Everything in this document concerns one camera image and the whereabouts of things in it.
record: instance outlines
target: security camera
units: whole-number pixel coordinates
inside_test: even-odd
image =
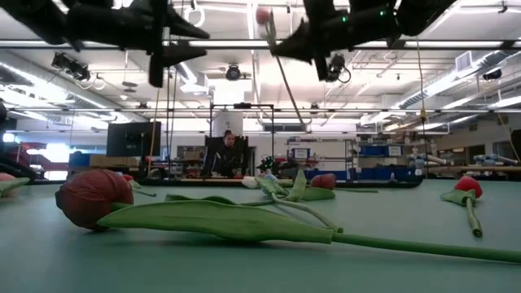
[[[226,79],[228,81],[238,81],[241,78],[241,71],[239,70],[239,66],[235,64],[231,64],[226,70]]]

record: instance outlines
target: green leaf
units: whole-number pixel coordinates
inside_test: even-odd
[[[3,197],[11,190],[26,185],[29,181],[29,178],[26,177],[0,181],[0,197]]]
[[[272,193],[275,193],[276,195],[281,195],[281,197],[284,197],[290,194],[289,191],[285,190],[277,182],[271,179],[263,177],[255,177],[255,179],[257,180],[257,182],[259,182],[262,192],[264,192],[266,195],[271,196]]]
[[[296,175],[295,182],[293,183],[293,188],[291,188],[290,194],[285,198],[285,200],[292,202],[300,201],[304,197],[306,184],[308,184],[308,180],[306,179],[304,171],[300,169]]]
[[[203,199],[192,199],[192,198],[186,197],[184,195],[166,195],[166,197],[164,198],[165,202],[178,201],[178,200],[207,200],[207,201],[213,201],[213,202],[216,202],[216,203],[237,205],[233,201],[231,201],[229,199],[226,199],[226,198],[223,198],[221,196],[217,196],[217,195],[208,196],[208,197],[205,197]]]
[[[262,208],[181,200],[124,208],[98,221],[112,228],[190,231],[237,241],[331,243],[333,230],[316,228]]]
[[[325,188],[319,187],[308,187],[304,191],[304,196],[302,200],[311,201],[311,200],[323,200],[323,199],[334,199],[335,192],[333,190],[328,190]]]
[[[472,203],[475,203],[475,191],[461,191],[461,190],[452,190],[445,194],[441,195],[441,200],[449,201],[451,203],[459,204],[463,207],[466,207],[466,199],[470,198]]]

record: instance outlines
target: box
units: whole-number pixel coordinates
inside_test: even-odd
[[[90,167],[135,167],[139,166],[134,157],[107,157],[105,155],[90,155]]]
[[[201,152],[200,151],[185,151],[183,159],[184,160],[200,160]]]

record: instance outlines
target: man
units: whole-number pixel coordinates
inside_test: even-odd
[[[235,135],[231,131],[226,130],[222,139],[224,145],[216,153],[213,172],[223,177],[233,177],[241,164],[241,154],[235,150]]]

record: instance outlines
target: monitor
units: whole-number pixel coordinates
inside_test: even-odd
[[[158,156],[161,155],[161,122],[109,124],[107,156],[149,156],[152,133],[154,133],[152,156]]]

